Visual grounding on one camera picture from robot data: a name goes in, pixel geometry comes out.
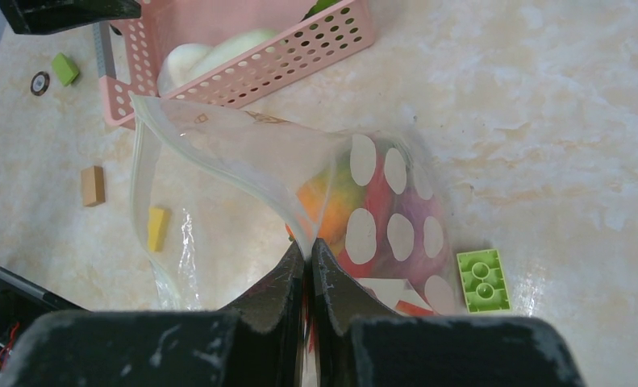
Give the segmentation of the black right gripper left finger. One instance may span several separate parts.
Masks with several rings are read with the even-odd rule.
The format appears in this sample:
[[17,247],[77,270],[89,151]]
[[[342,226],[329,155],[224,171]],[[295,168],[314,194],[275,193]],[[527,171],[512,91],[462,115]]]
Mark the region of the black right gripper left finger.
[[303,269],[292,244],[217,310],[45,314],[15,345],[0,386],[296,386]]

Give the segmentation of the green leafy vegetable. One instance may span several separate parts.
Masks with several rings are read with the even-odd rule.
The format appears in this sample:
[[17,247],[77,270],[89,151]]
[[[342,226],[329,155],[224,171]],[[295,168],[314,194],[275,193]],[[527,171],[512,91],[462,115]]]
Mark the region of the green leafy vegetable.
[[338,2],[340,2],[340,0],[317,0],[316,3],[304,15],[303,20],[306,20],[322,12],[323,10],[335,5]]

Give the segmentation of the green orange mango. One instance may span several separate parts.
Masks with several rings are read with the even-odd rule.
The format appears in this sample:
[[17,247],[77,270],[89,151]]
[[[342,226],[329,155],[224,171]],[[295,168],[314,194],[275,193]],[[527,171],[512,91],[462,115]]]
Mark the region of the green orange mango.
[[365,191],[364,186],[353,180],[347,155],[336,162],[334,173],[326,166],[296,192],[313,220],[320,214],[323,216],[317,237],[327,243],[334,256],[344,250],[348,220],[355,209],[362,207]]

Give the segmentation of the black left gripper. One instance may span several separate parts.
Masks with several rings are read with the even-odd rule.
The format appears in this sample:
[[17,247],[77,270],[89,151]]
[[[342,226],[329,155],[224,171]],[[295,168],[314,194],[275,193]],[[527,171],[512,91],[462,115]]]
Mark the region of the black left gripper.
[[0,11],[14,33],[51,35],[111,20],[138,19],[134,0],[0,0]]

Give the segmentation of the red chili pepper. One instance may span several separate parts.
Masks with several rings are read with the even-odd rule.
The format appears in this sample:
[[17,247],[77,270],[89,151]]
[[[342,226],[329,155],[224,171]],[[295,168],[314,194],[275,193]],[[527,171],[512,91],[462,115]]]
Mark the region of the red chili pepper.
[[384,156],[377,156],[374,175],[365,187],[365,200],[348,220],[344,248],[338,255],[341,267],[352,277],[371,277],[385,242],[393,203],[393,190],[384,175]]

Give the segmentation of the clear dotted zip top bag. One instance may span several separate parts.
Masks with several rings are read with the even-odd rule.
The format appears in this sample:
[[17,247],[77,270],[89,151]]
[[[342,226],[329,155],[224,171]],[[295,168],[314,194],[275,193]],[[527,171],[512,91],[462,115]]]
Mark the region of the clear dotted zip top bag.
[[[186,100],[132,95],[131,104],[136,125],[132,223],[152,267],[159,306],[166,310],[226,305],[268,274],[292,244],[308,258],[320,239],[323,216],[313,220],[296,192],[326,166],[334,173],[342,156],[349,155],[353,180],[364,187],[377,156],[385,157],[384,175],[394,193],[390,217],[397,196],[410,187],[440,203],[432,155],[412,126],[321,131]],[[171,211],[161,252],[148,250],[153,206]],[[407,279],[395,268],[386,235],[383,241],[371,277],[350,276],[332,255],[359,285],[396,311]],[[460,286],[449,237],[448,250],[447,265],[433,276],[451,285],[458,313]],[[423,284],[407,281],[423,296],[430,278]]]

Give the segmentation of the purple onion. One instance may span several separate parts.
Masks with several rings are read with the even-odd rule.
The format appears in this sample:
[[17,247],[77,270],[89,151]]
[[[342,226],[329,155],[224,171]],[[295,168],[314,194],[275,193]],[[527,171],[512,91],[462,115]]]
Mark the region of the purple onion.
[[397,196],[386,236],[395,268],[413,285],[441,273],[449,261],[441,205],[435,196],[421,197],[414,187]]

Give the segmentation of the red apple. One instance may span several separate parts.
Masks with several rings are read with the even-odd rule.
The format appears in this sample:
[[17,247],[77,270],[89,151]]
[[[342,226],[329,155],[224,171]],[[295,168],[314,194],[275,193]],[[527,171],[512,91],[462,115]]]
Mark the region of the red apple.
[[409,281],[404,281],[403,292],[394,309],[400,314],[429,317],[457,312],[457,303],[451,285],[440,276],[432,276],[421,296]]

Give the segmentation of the white radish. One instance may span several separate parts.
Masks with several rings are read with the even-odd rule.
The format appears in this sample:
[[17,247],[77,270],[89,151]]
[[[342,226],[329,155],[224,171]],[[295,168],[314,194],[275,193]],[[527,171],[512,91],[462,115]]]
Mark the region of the white radish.
[[213,47],[200,61],[198,61],[187,73],[187,81],[192,81],[202,75],[216,69],[220,65],[235,59],[241,54],[270,40],[278,31],[268,28],[258,28],[235,35],[221,44]]

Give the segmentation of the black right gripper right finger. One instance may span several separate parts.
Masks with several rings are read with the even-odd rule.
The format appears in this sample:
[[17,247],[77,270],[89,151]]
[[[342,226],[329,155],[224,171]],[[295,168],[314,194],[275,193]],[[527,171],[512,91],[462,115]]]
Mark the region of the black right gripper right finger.
[[404,317],[350,277],[328,245],[311,253],[322,386],[580,386],[559,333],[538,318]]

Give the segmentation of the pink plastic basket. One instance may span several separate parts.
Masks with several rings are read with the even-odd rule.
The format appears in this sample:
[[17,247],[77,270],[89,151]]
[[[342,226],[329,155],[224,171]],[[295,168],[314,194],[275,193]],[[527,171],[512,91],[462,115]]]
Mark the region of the pink plastic basket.
[[310,1],[143,1],[138,19],[95,24],[99,88],[108,124],[132,129],[132,95],[155,96],[177,46],[214,46],[268,28],[275,36],[174,90],[169,97],[240,108],[373,44],[366,1],[312,14]]

